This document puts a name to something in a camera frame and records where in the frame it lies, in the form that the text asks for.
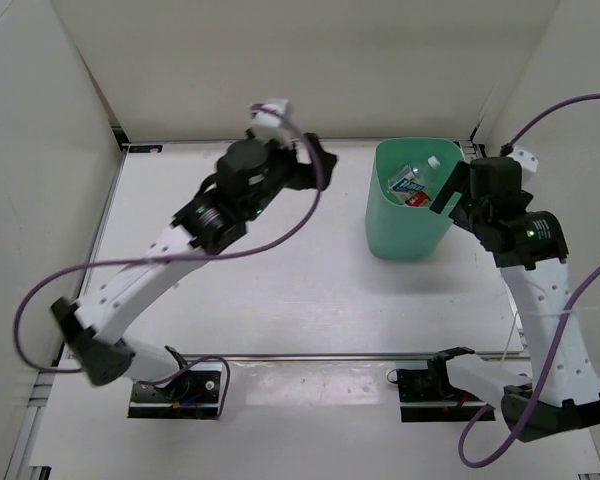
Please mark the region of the blue label plastic bottle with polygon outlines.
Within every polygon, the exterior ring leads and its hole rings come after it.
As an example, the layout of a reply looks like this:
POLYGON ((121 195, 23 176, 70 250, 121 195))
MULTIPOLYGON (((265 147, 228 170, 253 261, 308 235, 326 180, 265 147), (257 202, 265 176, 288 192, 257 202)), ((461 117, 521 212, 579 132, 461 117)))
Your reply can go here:
POLYGON ((421 164, 407 164, 388 180, 389 190, 398 193, 423 191, 429 185, 432 173, 439 167, 440 161, 435 156, 421 164))

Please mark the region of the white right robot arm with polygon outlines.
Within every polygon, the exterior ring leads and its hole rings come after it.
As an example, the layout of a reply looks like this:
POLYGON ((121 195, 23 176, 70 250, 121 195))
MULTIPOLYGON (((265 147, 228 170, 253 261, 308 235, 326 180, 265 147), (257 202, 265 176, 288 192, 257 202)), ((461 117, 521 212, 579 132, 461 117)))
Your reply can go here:
POLYGON ((453 223, 491 253, 517 307, 532 378, 514 375, 456 347, 428 362, 440 399, 464 391, 499 410, 522 442, 600 424, 600 378, 571 314, 568 249, 558 219, 530 212, 523 167, 511 157, 458 163, 434 200, 439 213, 453 194, 453 223))

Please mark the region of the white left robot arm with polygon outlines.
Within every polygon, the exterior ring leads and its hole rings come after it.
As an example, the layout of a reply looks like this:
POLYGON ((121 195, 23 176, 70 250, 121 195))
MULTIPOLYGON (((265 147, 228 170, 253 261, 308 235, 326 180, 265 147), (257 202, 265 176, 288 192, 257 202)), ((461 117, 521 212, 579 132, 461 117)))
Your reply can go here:
POLYGON ((139 264, 123 267, 88 295, 51 305, 63 339, 92 385, 127 377, 155 385, 168 400, 186 395, 190 377, 179 354, 136 342, 125 332, 171 287, 245 236, 248 223, 283 189, 326 189, 337 157, 323 149, 317 135, 303 138, 313 156, 309 164, 299 161, 293 145, 264 143, 253 135, 232 143, 139 264))

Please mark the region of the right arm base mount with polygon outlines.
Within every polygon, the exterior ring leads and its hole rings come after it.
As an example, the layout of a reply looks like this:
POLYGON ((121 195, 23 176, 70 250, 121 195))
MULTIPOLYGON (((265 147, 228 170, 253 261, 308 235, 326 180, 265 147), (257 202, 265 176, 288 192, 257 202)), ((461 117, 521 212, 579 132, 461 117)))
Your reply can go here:
POLYGON ((386 381, 397 388, 402 423, 466 423, 485 403, 449 384, 444 370, 452 358, 475 354, 454 347, 428 357, 397 362, 386 372, 386 381))

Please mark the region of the red label plastic bottle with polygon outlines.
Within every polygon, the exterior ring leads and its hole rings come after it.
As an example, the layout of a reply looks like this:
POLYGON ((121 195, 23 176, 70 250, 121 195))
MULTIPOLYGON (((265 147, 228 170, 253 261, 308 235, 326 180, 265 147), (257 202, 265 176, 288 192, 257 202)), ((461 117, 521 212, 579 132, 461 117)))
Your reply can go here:
POLYGON ((404 204, 409 207, 420 208, 430 202, 429 196, 423 191, 407 191, 400 194, 404 204))

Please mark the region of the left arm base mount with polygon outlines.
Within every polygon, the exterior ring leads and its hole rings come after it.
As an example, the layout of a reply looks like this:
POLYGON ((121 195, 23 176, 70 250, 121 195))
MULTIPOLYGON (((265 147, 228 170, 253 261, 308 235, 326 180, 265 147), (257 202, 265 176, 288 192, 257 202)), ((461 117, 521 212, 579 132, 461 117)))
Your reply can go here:
POLYGON ((166 385, 134 383, 130 419, 218 420, 225 406, 231 368, 222 357, 207 356, 166 385))

